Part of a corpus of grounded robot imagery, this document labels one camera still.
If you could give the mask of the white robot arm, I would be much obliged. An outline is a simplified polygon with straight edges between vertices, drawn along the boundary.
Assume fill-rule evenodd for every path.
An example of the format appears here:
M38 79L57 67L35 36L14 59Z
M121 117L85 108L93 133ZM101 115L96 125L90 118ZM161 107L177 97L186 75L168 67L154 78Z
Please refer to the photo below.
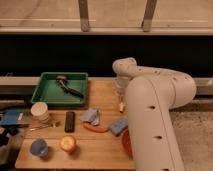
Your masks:
M135 171L185 171L169 111L192 101L194 79L171 69L139 66L132 57L112 64L124 98Z

